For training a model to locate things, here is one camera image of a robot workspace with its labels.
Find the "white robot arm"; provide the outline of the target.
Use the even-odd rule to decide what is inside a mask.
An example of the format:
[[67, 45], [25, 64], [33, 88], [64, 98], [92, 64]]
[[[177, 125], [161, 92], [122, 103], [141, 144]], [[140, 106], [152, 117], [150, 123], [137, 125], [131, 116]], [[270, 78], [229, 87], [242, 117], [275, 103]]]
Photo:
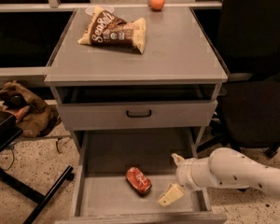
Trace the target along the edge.
[[203, 188], [261, 190], [280, 200], [280, 169], [260, 164], [227, 147], [215, 149], [207, 158], [183, 157], [173, 153], [175, 182], [160, 196], [167, 206], [185, 195], [186, 190]]

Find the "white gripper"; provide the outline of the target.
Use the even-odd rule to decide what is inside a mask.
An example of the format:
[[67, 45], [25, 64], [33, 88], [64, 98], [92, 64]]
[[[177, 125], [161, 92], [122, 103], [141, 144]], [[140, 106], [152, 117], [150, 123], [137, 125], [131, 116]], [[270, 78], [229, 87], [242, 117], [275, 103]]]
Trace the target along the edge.
[[168, 189], [158, 199], [158, 204], [161, 206], [167, 206], [183, 197], [185, 194], [184, 189], [191, 191], [196, 190], [196, 184], [191, 175], [193, 159], [185, 160], [182, 156], [179, 156], [176, 153], [172, 154], [172, 158], [177, 166], [175, 177], [179, 185], [177, 183], [171, 183], [169, 185]]

